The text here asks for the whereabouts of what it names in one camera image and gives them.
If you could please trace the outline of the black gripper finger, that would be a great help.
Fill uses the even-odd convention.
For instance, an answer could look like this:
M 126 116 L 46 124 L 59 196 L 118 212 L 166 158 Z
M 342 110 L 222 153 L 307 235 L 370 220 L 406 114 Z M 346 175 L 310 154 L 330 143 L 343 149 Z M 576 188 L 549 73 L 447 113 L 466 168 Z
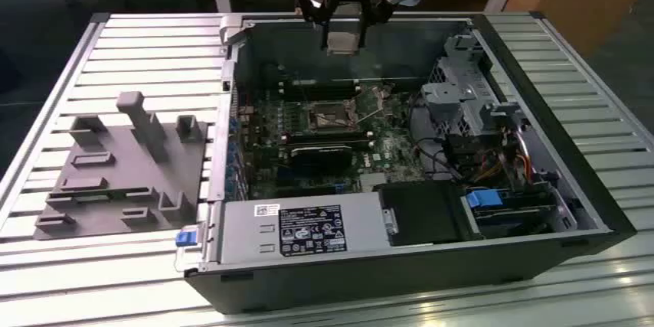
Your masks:
M 321 49 L 325 51 L 329 44 L 333 12 L 323 0 L 299 0 L 299 7 L 305 21 L 313 23 L 314 28 L 321 31 Z
M 361 5 L 359 13 L 359 40 L 358 48 L 363 48 L 366 45 L 366 35 L 369 27 L 377 24 L 387 23 L 393 13 L 394 4 L 387 0 L 357 0 Z

